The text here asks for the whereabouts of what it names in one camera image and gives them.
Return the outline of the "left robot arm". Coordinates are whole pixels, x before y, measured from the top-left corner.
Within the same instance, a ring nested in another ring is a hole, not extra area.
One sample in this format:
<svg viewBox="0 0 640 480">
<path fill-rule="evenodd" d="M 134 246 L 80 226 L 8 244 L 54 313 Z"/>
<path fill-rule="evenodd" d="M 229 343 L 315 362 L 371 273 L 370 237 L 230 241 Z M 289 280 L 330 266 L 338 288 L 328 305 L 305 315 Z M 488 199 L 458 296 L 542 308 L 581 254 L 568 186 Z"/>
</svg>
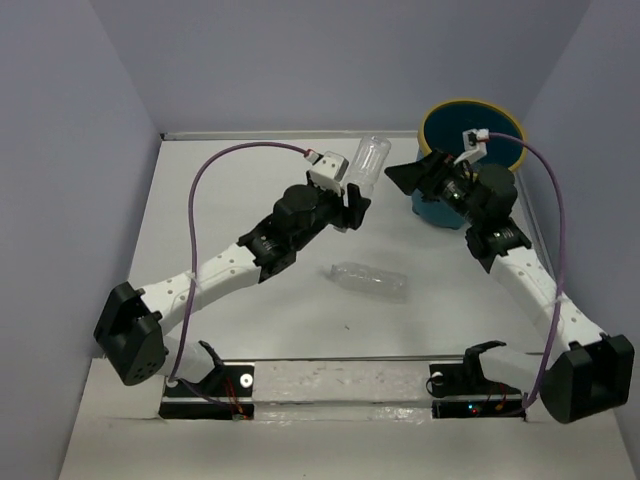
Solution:
<svg viewBox="0 0 640 480">
<path fill-rule="evenodd" d="M 114 287 L 93 336 L 120 380 L 138 385 L 154 375 L 185 380 L 209 395 L 221 383 L 222 362 L 204 341 L 170 337 L 185 315 L 243 288 L 265 282 L 293 265 L 296 255 L 328 226 L 356 230 L 371 205 L 355 184 L 343 193 L 293 185 L 270 215 L 225 251 L 165 281 Z"/>
</svg>

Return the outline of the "clear slim plastic bottle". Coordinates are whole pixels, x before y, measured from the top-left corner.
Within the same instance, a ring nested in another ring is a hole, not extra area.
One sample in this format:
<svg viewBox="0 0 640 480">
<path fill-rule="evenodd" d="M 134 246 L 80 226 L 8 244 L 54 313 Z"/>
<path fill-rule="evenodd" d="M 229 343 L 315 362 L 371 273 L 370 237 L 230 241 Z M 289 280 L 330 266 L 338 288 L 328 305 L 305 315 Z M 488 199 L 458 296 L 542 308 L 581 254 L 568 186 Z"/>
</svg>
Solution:
<svg viewBox="0 0 640 480">
<path fill-rule="evenodd" d="M 350 161 L 343 184 L 357 185 L 361 196 L 371 199 L 391 147 L 391 142 L 385 137 L 363 137 Z"/>
</svg>

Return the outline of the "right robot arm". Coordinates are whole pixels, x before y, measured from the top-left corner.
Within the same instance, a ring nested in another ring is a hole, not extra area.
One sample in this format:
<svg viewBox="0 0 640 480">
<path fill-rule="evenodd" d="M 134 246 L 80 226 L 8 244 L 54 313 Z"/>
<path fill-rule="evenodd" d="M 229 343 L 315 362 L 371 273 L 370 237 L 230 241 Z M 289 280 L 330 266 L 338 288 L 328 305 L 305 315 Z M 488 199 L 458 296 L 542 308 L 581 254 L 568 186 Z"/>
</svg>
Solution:
<svg viewBox="0 0 640 480">
<path fill-rule="evenodd" d="M 560 291 L 560 278 L 544 268 L 511 216 L 518 193 L 509 169 L 489 164 L 471 174 L 466 163 L 433 151 L 419 161 L 388 167 L 385 174 L 403 193 L 418 192 L 466 219 L 472 257 L 546 342 L 540 359 L 499 340 L 471 346 L 453 372 L 431 378 L 435 397 L 470 395 L 502 384 L 523 394 L 524 407 L 541 399 L 562 424 L 627 403 L 633 345 L 623 335 L 607 334 Z"/>
</svg>

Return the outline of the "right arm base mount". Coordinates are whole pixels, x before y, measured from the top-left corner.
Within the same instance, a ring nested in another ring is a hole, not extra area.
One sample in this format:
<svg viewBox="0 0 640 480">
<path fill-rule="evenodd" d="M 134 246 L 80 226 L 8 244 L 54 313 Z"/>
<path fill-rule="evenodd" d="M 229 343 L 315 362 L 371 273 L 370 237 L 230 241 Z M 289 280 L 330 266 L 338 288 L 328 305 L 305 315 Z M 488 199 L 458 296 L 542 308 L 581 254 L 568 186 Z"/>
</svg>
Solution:
<svg viewBox="0 0 640 480">
<path fill-rule="evenodd" d="M 506 346 L 493 340 L 468 347 L 462 359 L 454 363 L 429 366 L 425 382 L 433 398 L 434 419 L 520 418 L 527 419 L 519 390 L 488 380 L 483 373 L 480 355 L 494 353 Z"/>
</svg>

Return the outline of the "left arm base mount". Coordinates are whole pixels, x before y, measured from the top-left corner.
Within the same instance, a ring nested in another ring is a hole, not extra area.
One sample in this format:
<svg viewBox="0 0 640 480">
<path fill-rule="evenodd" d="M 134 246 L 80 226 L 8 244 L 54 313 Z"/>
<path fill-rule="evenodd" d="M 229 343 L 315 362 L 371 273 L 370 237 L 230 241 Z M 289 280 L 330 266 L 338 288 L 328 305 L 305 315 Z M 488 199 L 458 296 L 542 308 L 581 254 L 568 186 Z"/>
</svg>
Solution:
<svg viewBox="0 0 640 480">
<path fill-rule="evenodd" d="M 225 363 L 209 344 L 200 344 L 212 358 L 214 369 L 197 384 L 166 383 L 159 416 L 166 420 L 253 420 L 255 364 Z"/>
</svg>

